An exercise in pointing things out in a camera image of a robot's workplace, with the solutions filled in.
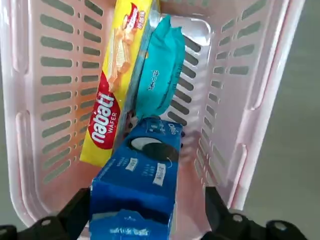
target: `blue pouch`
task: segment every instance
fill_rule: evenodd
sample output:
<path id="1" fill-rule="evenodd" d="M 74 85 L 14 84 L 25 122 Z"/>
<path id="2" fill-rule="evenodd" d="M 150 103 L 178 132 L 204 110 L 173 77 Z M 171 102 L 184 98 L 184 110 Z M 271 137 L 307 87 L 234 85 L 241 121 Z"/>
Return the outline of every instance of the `blue pouch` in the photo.
<path id="1" fill-rule="evenodd" d="M 181 27 L 172 28 L 167 15 L 153 32 L 136 100 L 140 120 L 163 114 L 175 93 L 183 61 L 185 40 Z"/>
<path id="2" fill-rule="evenodd" d="M 163 101 L 161 102 L 160 106 L 157 108 L 154 115 L 159 116 L 163 114 L 167 108 L 170 106 L 172 98 L 177 89 L 177 84 L 179 82 L 179 77 L 182 71 L 182 67 L 184 65 L 184 60 L 186 56 L 185 52 L 185 38 L 181 32 L 181 27 L 171 28 L 172 35 L 175 40 L 176 44 L 176 59 L 173 67 L 173 74 L 171 76 L 171 80 L 169 83 L 169 87 L 167 89 L 167 93 L 165 94 Z"/>

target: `blue cookie box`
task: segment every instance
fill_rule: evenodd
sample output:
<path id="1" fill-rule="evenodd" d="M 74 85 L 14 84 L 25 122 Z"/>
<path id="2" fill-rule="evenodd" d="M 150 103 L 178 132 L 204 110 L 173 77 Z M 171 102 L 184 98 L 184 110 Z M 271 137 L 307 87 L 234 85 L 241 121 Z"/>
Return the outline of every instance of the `blue cookie box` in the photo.
<path id="1" fill-rule="evenodd" d="M 182 125 L 178 123 L 157 118 L 141 120 L 92 181 L 91 215 L 132 211 L 133 215 L 141 216 L 137 218 L 141 227 L 150 226 L 153 221 L 165 225 L 166 234 L 169 234 L 175 205 L 181 133 Z M 148 138 L 155 139 L 157 143 L 144 145 L 152 146 L 149 149 L 137 150 L 131 144 L 137 138 L 139 142 Z M 120 216 L 115 215 L 105 221 L 114 218 L 115 222 L 121 222 Z"/>

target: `pink plastic basket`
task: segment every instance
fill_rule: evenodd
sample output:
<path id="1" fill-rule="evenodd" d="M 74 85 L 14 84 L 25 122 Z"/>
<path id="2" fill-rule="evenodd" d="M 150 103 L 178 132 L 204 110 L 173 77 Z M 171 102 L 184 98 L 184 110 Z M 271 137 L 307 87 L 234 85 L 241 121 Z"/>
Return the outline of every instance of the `pink plastic basket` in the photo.
<path id="1" fill-rule="evenodd" d="M 99 168 L 79 162 L 115 1 L 2 0 L 10 194 L 30 226 Z M 205 186 L 242 209 L 304 0 L 167 0 L 186 60 L 171 107 L 184 125 L 172 238 L 210 229 Z"/>

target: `barcode label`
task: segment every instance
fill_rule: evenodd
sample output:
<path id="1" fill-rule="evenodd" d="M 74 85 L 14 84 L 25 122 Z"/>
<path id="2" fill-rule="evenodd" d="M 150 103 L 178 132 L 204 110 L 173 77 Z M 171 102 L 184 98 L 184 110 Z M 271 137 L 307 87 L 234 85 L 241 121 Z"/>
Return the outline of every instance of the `barcode label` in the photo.
<path id="1" fill-rule="evenodd" d="M 126 166 L 125 169 L 133 172 L 135 170 L 137 164 L 138 164 L 137 158 L 130 158 L 130 162 L 129 162 L 128 166 Z"/>
<path id="2" fill-rule="evenodd" d="M 165 175 L 166 175 L 166 165 L 163 163 L 158 163 L 158 167 L 156 168 L 156 173 L 155 173 L 153 183 L 162 187 L 162 185 L 164 184 Z"/>

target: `oreo box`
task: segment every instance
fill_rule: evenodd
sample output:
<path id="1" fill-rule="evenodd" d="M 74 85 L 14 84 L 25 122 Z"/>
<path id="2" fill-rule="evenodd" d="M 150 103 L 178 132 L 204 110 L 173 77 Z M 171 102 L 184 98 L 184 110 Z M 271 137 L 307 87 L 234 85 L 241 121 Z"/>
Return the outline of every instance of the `oreo box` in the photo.
<path id="1" fill-rule="evenodd" d="M 147 238 L 152 235 L 152 229 L 169 235 L 181 133 L 181 124 L 157 118 L 145 118 L 131 131 L 92 181 L 91 214 L 107 215 L 91 220 L 91 239 L 94 239 L 97 229 L 100 234 L 103 231 L 104 236 L 112 233 L 119 239 L 141 233 Z M 135 230 L 130 227 L 133 222 Z"/>

